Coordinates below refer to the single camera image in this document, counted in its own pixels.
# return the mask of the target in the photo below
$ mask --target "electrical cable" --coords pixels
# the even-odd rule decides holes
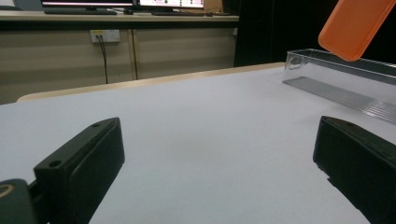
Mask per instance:
[[[106,76],[106,84],[108,84],[108,77],[107,77],[107,56],[106,56],[106,48],[105,42],[103,41],[103,37],[101,35],[97,35],[96,38],[99,41],[100,48],[102,49],[103,60],[105,63],[105,76]]]

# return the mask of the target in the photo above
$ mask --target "power outlet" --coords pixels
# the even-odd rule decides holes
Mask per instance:
[[[120,30],[91,30],[92,43],[99,43],[97,36],[101,36],[103,42],[120,42]]]

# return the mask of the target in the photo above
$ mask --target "monitor screen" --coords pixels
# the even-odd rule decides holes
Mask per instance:
[[[204,9],[204,0],[137,0],[141,7],[172,7]]]
[[[132,0],[41,0],[43,7],[131,7]]]

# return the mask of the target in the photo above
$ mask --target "clear plastic box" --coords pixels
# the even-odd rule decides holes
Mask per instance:
[[[396,124],[396,65],[346,62],[327,51],[288,52],[283,82]]]

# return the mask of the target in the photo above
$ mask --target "orange object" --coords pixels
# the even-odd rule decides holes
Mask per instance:
[[[340,0],[320,32],[319,44],[346,61],[358,60],[395,4],[396,0]]]

